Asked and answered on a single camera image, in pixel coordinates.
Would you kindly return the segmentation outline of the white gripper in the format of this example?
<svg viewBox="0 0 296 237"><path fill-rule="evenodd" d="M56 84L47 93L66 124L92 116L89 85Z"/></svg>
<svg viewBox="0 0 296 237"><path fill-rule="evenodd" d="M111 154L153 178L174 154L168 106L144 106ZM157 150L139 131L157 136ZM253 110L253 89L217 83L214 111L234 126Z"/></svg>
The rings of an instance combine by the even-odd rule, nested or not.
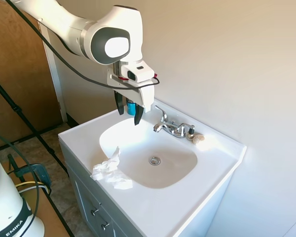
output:
<svg viewBox="0 0 296 237"><path fill-rule="evenodd" d="M121 80L113 74L113 69L107 70L107 84L122 89L114 89L114 98L120 115L124 114L123 96L135 102L134 125L141 121L143 113L151 110L154 103L154 86L151 79L136 83L130 80Z"/></svg>

